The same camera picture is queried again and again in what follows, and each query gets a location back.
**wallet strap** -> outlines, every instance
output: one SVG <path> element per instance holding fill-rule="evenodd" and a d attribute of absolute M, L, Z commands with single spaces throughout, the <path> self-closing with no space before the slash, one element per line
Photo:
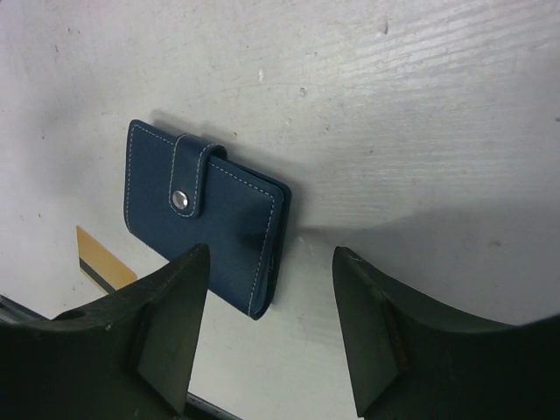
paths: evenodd
<path fill-rule="evenodd" d="M 175 141 L 169 178 L 169 206 L 181 217 L 196 219 L 202 212 L 207 161 L 211 155 L 227 158 L 226 149 L 206 139 L 183 134 Z M 173 194 L 185 198 L 186 206 L 176 206 Z"/>

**white surface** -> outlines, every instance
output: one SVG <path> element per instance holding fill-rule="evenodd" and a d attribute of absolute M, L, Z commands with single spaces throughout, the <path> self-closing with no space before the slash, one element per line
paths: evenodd
<path fill-rule="evenodd" d="M 295 204 L 275 304 L 253 322 L 208 298 L 191 391 L 245 420 L 355 418 L 333 244 L 481 316 L 558 312 L 559 11 L 3 0 L 0 292 L 48 316 L 99 297 L 78 224 L 159 267 L 123 223 L 127 124 L 218 137 Z"/>

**blue wallet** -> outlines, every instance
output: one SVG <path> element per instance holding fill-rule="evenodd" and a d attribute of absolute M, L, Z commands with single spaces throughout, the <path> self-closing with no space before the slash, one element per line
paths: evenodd
<path fill-rule="evenodd" d="M 290 201 L 288 186 L 229 161 L 218 144 L 130 123 L 127 228 L 167 260 L 207 244 L 210 291 L 252 319 L 274 295 Z"/>

